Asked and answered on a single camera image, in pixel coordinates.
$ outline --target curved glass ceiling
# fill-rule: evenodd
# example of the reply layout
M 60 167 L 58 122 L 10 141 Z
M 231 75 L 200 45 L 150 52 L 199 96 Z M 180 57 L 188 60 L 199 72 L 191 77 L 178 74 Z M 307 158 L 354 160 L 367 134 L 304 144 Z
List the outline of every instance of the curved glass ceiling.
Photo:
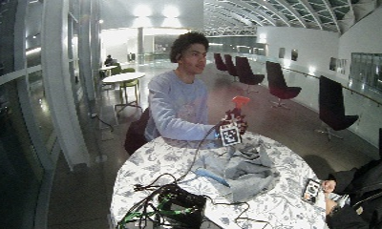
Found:
M 344 34 L 378 7 L 374 0 L 204 0 L 204 34 L 256 35 L 256 27 Z

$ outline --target white floral tablecloth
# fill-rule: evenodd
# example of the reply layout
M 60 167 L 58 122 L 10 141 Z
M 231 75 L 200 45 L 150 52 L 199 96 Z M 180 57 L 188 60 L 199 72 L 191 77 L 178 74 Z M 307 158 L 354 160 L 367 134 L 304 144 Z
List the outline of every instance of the white floral tablecloth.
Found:
M 242 138 L 243 145 L 264 146 L 266 153 L 274 160 L 275 168 L 280 174 L 275 187 L 248 201 L 250 208 L 242 214 L 243 218 L 268 221 L 270 225 L 266 226 L 266 223 L 248 219 L 234 221 L 247 208 L 246 204 L 212 205 L 208 200 L 204 215 L 226 229 L 256 229 L 263 226 L 266 228 L 323 229 L 324 198 L 322 192 L 319 192 L 315 205 L 304 202 L 300 198 L 307 179 L 318 179 L 307 162 L 288 147 L 268 137 L 247 132 Z M 135 192 L 134 185 L 148 185 L 164 173 L 172 174 L 176 178 L 182 177 L 188 171 L 198 145 L 198 141 L 179 141 L 159 137 L 130 157 L 118 172 L 114 187 L 110 210 L 115 225 L 132 205 L 150 194 L 150 191 Z M 204 156 L 223 156 L 227 153 L 227 148 L 218 147 L 218 145 L 215 141 L 204 141 L 198 152 L 195 166 L 202 164 Z M 171 177 L 164 176 L 158 183 L 168 184 L 172 181 Z M 228 202 L 220 196 L 212 181 L 208 181 L 206 177 L 196 177 L 192 172 L 187 174 L 184 182 L 179 186 L 196 195 L 210 196 L 215 203 Z

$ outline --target red object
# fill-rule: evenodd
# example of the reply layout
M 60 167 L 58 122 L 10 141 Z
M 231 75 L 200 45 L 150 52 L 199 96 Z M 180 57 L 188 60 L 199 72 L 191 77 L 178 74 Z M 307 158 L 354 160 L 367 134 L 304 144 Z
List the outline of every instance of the red object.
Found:
M 243 96 L 239 96 L 239 95 L 232 99 L 232 102 L 235 103 L 236 109 L 240 109 L 242 106 L 244 104 L 247 104 L 248 101 L 251 101 L 251 99 L 248 97 L 243 97 Z

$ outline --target person's hand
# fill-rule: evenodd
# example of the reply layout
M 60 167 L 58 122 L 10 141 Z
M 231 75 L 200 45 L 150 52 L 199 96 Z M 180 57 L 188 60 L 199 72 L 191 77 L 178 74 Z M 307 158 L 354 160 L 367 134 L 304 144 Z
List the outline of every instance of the person's hand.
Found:
M 332 208 L 336 206 L 336 202 L 332 201 L 330 198 L 326 197 L 326 215 L 328 216 L 331 213 Z
M 330 193 L 334 192 L 335 187 L 336 187 L 336 182 L 328 179 L 328 180 L 322 181 L 320 186 L 322 186 L 322 191 L 324 195 L 327 196 Z

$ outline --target man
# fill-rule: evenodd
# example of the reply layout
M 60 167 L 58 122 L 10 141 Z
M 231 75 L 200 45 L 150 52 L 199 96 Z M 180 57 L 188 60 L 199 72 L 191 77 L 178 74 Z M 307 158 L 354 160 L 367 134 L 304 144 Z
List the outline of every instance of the man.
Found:
M 107 55 L 107 58 L 104 60 L 104 66 L 111 66 L 114 64 L 114 59 L 111 55 Z
M 348 195 L 350 203 L 326 198 L 330 229 L 382 229 L 382 159 L 360 169 L 335 172 L 322 182 L 326 197 Z
M 178 68 L 150 81 L 150 121 L 147 141 L 160 135 L 178 140 L 202 140 L 207 125 L 207 88 L 195 77 L 203 73 L 208 42 L 203 34 L 188 32 L 174 42 L 170 58 Z M 207 139 L 215 138 L 215 131 Z

